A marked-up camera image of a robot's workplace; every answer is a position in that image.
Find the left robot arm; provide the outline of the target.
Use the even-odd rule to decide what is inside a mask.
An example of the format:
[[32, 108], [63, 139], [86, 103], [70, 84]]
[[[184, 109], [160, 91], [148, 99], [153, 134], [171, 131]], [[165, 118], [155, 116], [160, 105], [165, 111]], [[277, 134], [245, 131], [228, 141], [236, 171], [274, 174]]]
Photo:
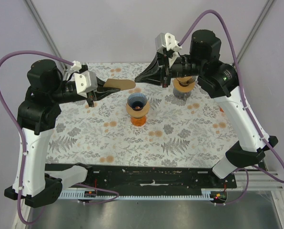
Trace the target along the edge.
[[93, 107], [95, 101], [120, 91], [119, 88], [105, 87], [105, 81], [89, 71], [87, 65], [83, 65], [76, 75], [84, 81], [91, 80], [91, 89], [85, 96], [77, 93], [78, 86], [74, 81], [62, 80], [55, 61], [44, 59], [32, 64], [27, 73], [30, 86], [17, 116], [26, 139], [20, 144], [25, 163], [19, 168], [24, 171], [18, 171], [14, 184], [5, 189], [6, 197], [24, 199], [25, 205], [39, 208], [54, 203], [62, 190], [77, 183], [84, 187], [93, 185], [92, 167], [82, 163], [51, 175], [45, 173], [50, 137], [61, 114], [60, 104], [86, 100]]

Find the brown paper coffee filter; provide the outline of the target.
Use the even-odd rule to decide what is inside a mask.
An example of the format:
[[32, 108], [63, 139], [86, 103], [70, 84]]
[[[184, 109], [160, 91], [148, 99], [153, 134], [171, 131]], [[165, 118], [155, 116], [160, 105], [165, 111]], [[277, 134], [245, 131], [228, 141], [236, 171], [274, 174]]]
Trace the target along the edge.
[[188, 85], [195, 82], [195, 79], [192, 76], [177, 78], [179, 85], [182, 87], [187, 87]]

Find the glass coffee server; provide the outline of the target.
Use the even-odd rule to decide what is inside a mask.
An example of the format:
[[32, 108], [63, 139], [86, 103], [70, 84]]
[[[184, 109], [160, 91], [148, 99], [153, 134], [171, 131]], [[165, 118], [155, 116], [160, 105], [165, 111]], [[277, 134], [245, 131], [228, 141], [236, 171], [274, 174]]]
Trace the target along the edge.
[[181, 92], [181, 91], [177, 90], [176, 88], [174, 88], [173, 89], [173, 95], [178, 99], [182, 99], [182, 100], [186, 101], [190, 97], [191, 91], [185, 93], [185, 92]]

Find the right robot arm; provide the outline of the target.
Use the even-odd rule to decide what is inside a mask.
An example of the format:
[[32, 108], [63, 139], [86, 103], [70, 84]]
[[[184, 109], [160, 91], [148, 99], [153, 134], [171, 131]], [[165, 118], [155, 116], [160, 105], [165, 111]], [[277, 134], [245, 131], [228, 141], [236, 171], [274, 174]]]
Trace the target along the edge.
[[262, 161], [265, 152], [276, 146], [278, 139], [264, 130], [258, 133], [261, 125], [251, 120], [255, 115], [248, 111], [248, 102], [241, 98], [236, 70], [219, 60], [221, 40], [212, 31], [197, 30], [192, 34], [190, 52], [186, 55], [178, 53], [181, 48], [170, 33], [160, 33], [155, 44], [155, 58], [135, 82], [166, 88], [172, 78], [196, 77], [198, 85], [222, 108], [237, 134], [238, 141], [208, 175], [209, 185], [220, 187], [225, 177], [237, 168]]

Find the orange glass dripper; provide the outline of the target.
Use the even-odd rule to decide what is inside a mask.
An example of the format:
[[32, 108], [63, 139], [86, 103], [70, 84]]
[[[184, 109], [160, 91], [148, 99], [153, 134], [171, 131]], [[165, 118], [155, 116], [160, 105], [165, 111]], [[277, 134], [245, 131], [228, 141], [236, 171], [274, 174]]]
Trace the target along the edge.
[[131, 117], [131, 123], [134, 126], [143, 126], [146, 123], [146, 120], [146, 116], [143, 116], [141, 118]]

